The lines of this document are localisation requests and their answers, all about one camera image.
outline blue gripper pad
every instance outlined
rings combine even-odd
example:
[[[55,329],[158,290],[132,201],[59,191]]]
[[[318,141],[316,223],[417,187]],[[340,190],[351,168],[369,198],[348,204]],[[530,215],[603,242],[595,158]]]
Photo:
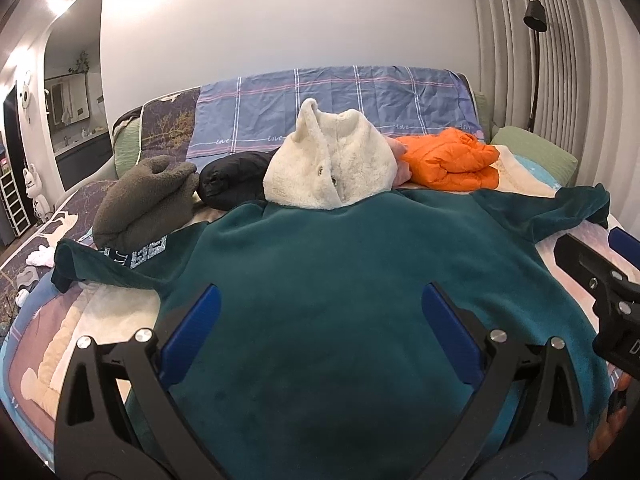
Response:
[[[636,269],[640,269],[640,241],[626,231],[614,227],[609,232],[609,247],[616,251]]]
[[[221,308],[220,290],[209,285],[162,346],[158,378],[165,390],[184,379]]]
[[[422,313],[456,375],[478,390],[484,379],[484,359],[456,313],[431,283],[422,290]]]

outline pink garment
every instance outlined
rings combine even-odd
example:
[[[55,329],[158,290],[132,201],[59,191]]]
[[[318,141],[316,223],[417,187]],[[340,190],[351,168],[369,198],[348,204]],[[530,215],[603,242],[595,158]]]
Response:
[[[394,182],[391,187],[402,186],[402,184],[404,184],[411,178],[409,163],[405,160],[400,159],[400,157],[406,153],[407,147],[399,140],[395,140],[391,137],[385,137],[385,139],[389,147],[391,148],[391,152],[394,154],[396,164],[398,165],[396,177],[394,178]]]

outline bed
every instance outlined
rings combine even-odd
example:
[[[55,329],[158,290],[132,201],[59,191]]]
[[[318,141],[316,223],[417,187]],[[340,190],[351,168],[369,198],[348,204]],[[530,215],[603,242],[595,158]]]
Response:
[[[174,163],[190,160],[201,170],[230,153],[272,150],[294,128],[297,110],[307,97],[315,97],[327,112],[359,109],[389,136],[437,134],[453,126],[484,140],[472,93],[453,72],[332,67],[237,78],[155,99],[142,108],[137,159],[164,154]],[[498,189],[554,195],[559,184],[544,168],[517,158],[507,147],[498,149]],[[64,236],[92,246],[93,218],[112,185],[113,181],[97,181],[76,190],[7,260],[0,276],[0,290],[6,297],[12,300],[15,276],[38,245],[51,245]],[[190,223],[212,221],[222,214],[200,208]],[[609,223],[617,225],[613,218]],[[609,249],[606,230],[583,222],[572,233],[640,282],[637,269]],[[538,251],[597,330],[593,300],[555,266],[552,251],[559,235],[540,242]],[[99,344],[129,338],[135,329],[155,323],[159,298],[153,291],[95,283],[76,283],[60,294],[50,282],[48,268],[40,267],[38,273],[40,282],[15,319],[4,314],[2,320],[12,325],[0,351],[0,400],[31,448],[53,469],[54,419],[74,341],[84,334]],[[120,386],[126,398],[128,386]]]

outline green plant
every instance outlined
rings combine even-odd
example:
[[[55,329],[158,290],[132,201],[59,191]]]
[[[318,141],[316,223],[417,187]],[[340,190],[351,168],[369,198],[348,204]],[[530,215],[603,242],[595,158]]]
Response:
[[[76,67],[70,68],[70,74],[86,74],[89,72],[89,55],[85,50],[83,50],[78,59],[76,59]]]

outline black lamp shade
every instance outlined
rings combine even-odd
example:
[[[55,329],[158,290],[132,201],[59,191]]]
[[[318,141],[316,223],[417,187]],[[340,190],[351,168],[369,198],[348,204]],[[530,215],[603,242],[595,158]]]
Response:
[[[524,15],[527,27],[536,32],[546,32],[546,12],[540,0],[531,0]]]

